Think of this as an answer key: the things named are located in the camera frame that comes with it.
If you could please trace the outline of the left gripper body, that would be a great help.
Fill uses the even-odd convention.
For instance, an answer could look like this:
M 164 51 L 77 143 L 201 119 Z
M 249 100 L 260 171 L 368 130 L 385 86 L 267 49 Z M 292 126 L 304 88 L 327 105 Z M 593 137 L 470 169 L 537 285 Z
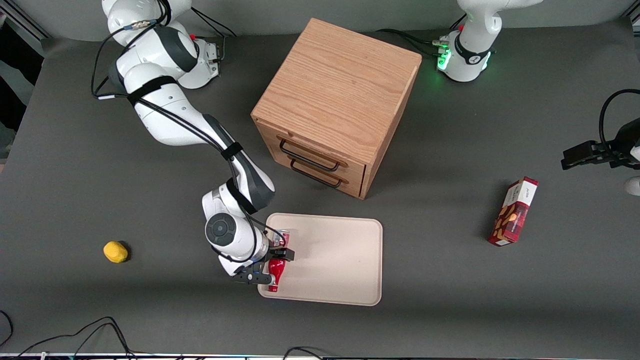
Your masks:
M 620 127 L 615 138 L 608 140 L 606 143 L 617 161 L 610 161 L 611 169 L 617 167 L 628 167 L 630 169 L 639 169 L 640 160 L 633 155 L 632 150 L 639 146 L 640 140 L 640 119 L 636 118 Z

